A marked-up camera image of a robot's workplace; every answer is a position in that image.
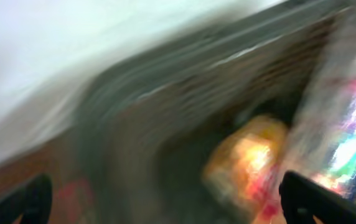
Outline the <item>brown snack bag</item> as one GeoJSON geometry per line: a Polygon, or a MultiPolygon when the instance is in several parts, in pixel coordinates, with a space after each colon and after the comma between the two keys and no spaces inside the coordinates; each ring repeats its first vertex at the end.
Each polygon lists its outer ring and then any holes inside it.
{"type": "Polygon", "coordinates": [[[206,188],[241,219],[254,220],[270,196],[287,133],[268,114],[250,119],[211,154],[202,172],[206,188]]]}

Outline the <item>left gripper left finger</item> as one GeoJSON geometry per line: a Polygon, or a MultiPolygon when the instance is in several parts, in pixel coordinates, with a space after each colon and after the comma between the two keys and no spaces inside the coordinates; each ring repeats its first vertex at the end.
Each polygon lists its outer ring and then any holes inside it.
{"type": "Polygon", "coordinates": [[[52,208],[52,181],[39,174],[0,195],[0,224],[47,224],[52,208]]]}

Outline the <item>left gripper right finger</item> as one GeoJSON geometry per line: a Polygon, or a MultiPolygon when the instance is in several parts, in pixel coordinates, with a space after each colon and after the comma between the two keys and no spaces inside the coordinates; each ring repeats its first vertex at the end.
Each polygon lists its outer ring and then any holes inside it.
{"type": "Polygon", "coordinates": [[[356,224],[356,204],[287,171],[279,185],[281,207],[287,224],[356,224]]]}

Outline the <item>Kleenex tissue multipack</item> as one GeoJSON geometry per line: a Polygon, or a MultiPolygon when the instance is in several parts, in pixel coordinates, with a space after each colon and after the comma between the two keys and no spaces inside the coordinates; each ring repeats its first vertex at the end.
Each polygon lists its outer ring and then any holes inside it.
{"type": "Polygon", "coordinates": [[[306,90],[282,169],[356,196],[356,37],[334,42],[306,90]]]}

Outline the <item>orange spaghetti packet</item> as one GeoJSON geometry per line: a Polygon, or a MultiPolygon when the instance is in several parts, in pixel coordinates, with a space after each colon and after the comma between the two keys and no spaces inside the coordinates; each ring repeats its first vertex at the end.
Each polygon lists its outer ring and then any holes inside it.
{"type": "Polygon", "coordinates": [[[85,179],[78,179],[65,184],[56,191],[54,199],[55,208],[50,223],[97,223],[93,194],[85,179]]]}

